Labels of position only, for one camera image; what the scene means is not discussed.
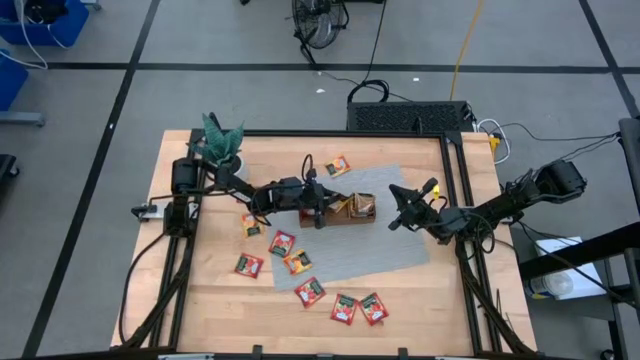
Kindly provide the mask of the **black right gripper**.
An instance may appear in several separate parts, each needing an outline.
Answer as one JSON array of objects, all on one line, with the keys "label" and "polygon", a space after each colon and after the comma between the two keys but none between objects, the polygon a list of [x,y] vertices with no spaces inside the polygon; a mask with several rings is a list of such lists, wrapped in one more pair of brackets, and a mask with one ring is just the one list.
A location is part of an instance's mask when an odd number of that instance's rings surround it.
[{"label": "black right gripper", "polygon": [[430,178],[420,190],[407,189],[395,184],[389,185],[399,215],[388,225],[391,231],[404,227],[411,232],[428,230],[441,223],[439,213],[429,205],[424,197],[438,184],[435,178]]}]

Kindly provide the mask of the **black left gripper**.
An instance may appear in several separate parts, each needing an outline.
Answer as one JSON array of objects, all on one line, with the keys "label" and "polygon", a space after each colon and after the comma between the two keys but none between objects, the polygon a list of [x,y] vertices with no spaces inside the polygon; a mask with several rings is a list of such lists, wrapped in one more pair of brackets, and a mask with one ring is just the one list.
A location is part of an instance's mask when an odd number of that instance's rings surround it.
[{"label": "black left gripper", "polygon": [[336,213],[336,203],[326,205],[325,200],[346,200],[347,196],[319,184],[316,177],[316,170],[311,168],[301,182],[298,178],[291,178],[291,183],[280,190],[279,209],[312,210],[314,227],[322,229],[326,226],[325,215]]}]

